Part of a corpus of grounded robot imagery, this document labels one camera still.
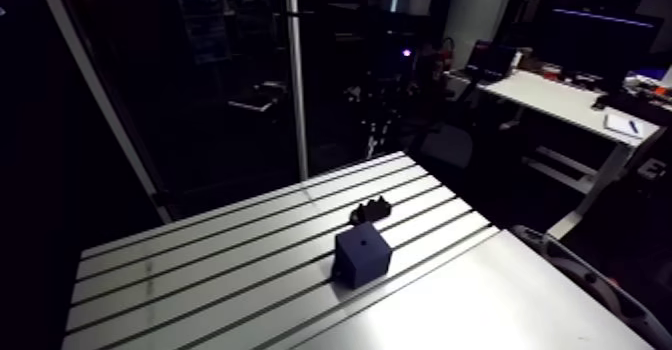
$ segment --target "metal frame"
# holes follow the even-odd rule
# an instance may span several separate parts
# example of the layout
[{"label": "metal frame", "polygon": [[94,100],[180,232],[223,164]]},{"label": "metal frame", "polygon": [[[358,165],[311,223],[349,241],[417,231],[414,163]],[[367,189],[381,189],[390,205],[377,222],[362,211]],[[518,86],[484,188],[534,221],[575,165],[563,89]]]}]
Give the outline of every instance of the metal frame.
[{"label": "metal frame", "polygon": [[296,148],[301,180],[308,179],[308,147],[306,145],[306,120],[303,110],[303,70],[301,67],[301,39],[299,33],[298,0],[286,0],[289,29],[289,53],[292,66],[292,91],[294,97],[294,121],[296,122]]},{"label": "metal frame", "polygon": [[633,149],[630,146],[617,143],[614,150],[607,157],[607,160],[600,167],[600,170],[594,177],[592,188],[586,194],[586,197],[581,200],[579,206],[548,229],[547,233],[556,239],[562,239],[563,236],[581,222],[583,216],[588,212],[588,209],[590,209],[595,200],[597,200],[600,193],[602,193],[609,183],[618,178],[632,154]]},{"label": "metal frame", "polygon": [[[98,77],[89,56],[86,53],[84,45],[80,40],[75,27],[68,15],[68,12],[65,8],[63,0],[46,0],[49,9],[51,10],[52,15],[58,25],[58,28],[63,34],[63,38],[72,53],[72,56],[75,58],[75,62],[79,67],[79,70],[84,76],[93,98],[96,100],[100,111],[103,113],[107,124],[110,126],[114,137],[119,142],[121,149],[126,155],[128,162],[131,164],[133,171],[135,171],[136,176],[140,180],[140,184],[144,188],[149,199],[154,202],[153,195],[158,192],[155,182],[150,177],[149,172],[145,168],[138,151],[136,150],[131,138],[129,137],[126,129],[124,128],[117,112],[112,106],[110,97],[107,95],[105,88],[103,87],[100,78]],[[164,223],[170,223],[173,221],[172,217],[168,213],[165,207],[156,206],[156,211]]]}]

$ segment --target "dark background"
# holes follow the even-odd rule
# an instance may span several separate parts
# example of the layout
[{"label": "dark background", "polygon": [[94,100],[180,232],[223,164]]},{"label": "dark background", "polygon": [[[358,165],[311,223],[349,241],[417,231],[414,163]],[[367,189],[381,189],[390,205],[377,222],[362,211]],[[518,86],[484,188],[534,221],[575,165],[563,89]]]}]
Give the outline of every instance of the dark background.
[{"label": "dark background", "polygon": [[45,0],[0,6],[7,332],[59,348],[79,250],[161,222]]}]

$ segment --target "small black object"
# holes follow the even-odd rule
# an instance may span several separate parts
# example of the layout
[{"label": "small black object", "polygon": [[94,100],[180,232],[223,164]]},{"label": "small black object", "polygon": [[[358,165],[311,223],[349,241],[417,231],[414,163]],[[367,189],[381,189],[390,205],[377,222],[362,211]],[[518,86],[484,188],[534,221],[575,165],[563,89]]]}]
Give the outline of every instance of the small black object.
[{"label": "small black object", "polygon": [[392,205],[380,196],[378,200],[369,200],[366,205],[359,204],[350,214],[350,224],[358,226],[365,222],[379,221],[389,216],[391,212]]},{"label": "small black object", "polygon": [[387,273],[392,248],[371,222],[336,235],[331,275],[350,289],[356,289]]},{"label": "small black object", "polygon": [[590,108],[593,110],[604,110],[605,107],[607,107],[606,103],[604,103],[604,99],[602,98],[603,96],[600,96],[598,99],[595,100],[595,103],[593,103]]}]

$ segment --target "white desk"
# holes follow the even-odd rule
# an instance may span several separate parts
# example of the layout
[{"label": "white desk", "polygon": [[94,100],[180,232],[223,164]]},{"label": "white desk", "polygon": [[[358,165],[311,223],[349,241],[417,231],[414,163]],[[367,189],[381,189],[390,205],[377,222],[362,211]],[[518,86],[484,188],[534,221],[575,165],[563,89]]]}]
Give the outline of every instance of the white desk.
[{"label": "white desk", "polygon": [[[389,271],[342,290],[334,236],[381,194]],[[86,250],[77,278],[63,350],[650,348],[403,153]]]},{"label": "white desk", "polygon": [[[603,111],[593,110],[590,107],[599,94],[553,82],[525,71],[514,72],[502,81],[480,87],[521,106],[573,124],[611,141],[623,143],[631,148],[637,148],[659,128],[655,124],[613,108],[607,107]],[[641,122],[644,126],[642,132],[644,137],[638,139],[604,128],[605,114],[617,114]]]},{"label": "white desk", "polygon": [[[466,81],[461,77],[452,75],[450,77]],[[553,82],[530,72],[514,71],[511,76],[501,81],[489,85],[481,84],[478,87],[524,108],[544,113],[615,143],[614,150],[598,171],[547,148],[541,147],[537,150],[547,157],[584,173],[584,177],[579,180],[570,178],[533,159],[526,160],[530,167],[586,194],[576,210],[549,230],[549,233],[558,239],[582,219],[602,190],[619,176],[635,149],[651,140],[652,136],[658,134],[660,130],[660,127],[655,124],[613,108],[607,107],[602,111],[593,110],[591,106],[599,94]],[[617,114],[640,122],[644,128],[644,137],[638,139],[604,128],[605,114]]]}]

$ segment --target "notepad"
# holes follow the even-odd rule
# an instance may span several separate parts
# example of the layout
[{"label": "notepad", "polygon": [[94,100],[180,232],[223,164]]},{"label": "notepad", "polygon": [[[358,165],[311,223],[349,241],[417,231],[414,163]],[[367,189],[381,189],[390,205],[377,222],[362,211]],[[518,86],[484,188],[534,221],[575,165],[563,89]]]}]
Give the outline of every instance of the notepad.
[{"label": "notepad", "polygon": [[604,116],[604,128],[639,139],[644,138],[644,125],[641,122],[622,116],[606,114]]}]

